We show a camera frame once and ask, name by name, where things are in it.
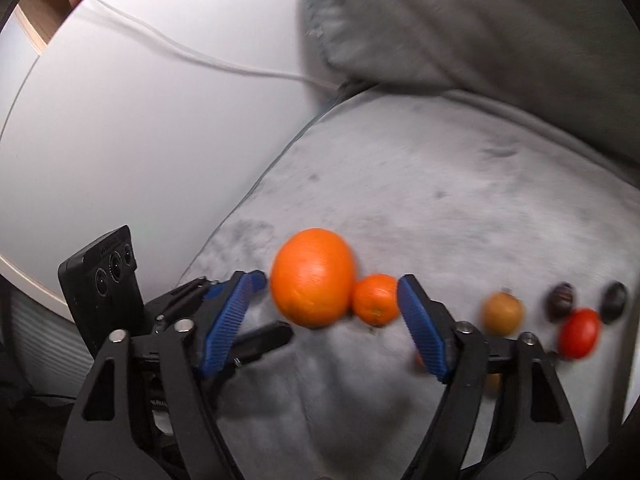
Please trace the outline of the large smooth orange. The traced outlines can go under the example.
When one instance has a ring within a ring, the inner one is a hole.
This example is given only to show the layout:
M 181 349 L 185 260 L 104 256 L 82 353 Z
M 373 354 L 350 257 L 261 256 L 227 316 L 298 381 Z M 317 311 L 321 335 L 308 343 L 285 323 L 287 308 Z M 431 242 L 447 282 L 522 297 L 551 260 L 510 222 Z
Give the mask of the large smooth orange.
M 339 235 L 303 230 L 287 240 L 273 260 L 271 297 L 292 323 L 326 327 L 346 315 L 356 274 L 352 250 Z

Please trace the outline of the small mandarin orange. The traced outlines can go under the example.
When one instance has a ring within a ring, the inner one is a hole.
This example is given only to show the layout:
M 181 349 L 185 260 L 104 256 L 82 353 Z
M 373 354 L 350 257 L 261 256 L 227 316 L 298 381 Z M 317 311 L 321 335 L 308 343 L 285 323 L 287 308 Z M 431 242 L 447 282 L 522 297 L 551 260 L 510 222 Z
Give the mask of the small mandarin orange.
M 352 312 L 371 327 L 394 322 L 400 315 L 396 278 L 371 274 L 358 281 L 352 291 Z

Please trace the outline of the red tomato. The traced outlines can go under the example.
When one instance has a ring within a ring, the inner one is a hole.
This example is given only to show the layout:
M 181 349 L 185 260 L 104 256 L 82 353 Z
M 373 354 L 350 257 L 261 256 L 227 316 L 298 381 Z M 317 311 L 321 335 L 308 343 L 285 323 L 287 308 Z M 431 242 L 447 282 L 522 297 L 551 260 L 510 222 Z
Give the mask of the red tomato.
M 590 356 L 598 343 L 600 316 L 592 309 L 577 309 L 563 323 L 558 338 L 558 352 L 563 359 L 581 360 Z

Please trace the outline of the brown longan fruit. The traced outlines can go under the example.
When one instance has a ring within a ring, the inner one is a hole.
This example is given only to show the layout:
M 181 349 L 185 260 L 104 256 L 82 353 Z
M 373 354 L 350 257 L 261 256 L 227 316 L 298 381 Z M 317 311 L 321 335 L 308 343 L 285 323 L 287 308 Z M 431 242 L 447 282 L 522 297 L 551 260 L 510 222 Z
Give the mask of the brown longan fruit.
M 525 309 L 521 301 L 510 290 L 501 289 L 484 301 L 480 317 L 486 333 L 506 337 L 520 327 L 524 314 Z

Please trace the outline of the dark plum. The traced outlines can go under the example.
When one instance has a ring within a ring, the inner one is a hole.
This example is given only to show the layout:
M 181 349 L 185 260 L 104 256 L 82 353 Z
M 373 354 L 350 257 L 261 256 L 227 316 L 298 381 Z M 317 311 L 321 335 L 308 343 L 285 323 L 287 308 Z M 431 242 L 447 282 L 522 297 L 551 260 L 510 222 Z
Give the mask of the dark plum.
M 612 282 L 605 289 L 600 302 L 600 318 L 604 324 L 612 324 L 625 312 L 628 289 L 621 282 Z
M 575 287 L 569 282 L 556 284 L 544 300 L 544 310 L 550 322 L 556 323 L 567 318 L 575 309 Z

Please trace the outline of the grey sofa back cushion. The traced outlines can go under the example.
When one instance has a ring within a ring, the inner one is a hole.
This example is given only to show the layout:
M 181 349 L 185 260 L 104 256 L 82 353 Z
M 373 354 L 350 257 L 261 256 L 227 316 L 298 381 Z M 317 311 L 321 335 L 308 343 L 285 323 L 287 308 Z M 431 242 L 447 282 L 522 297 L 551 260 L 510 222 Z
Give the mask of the grey sofa back cushion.
M 306 0 L 326 64 L 464 90 L 639 160 L 639 27 L 623 0 Z

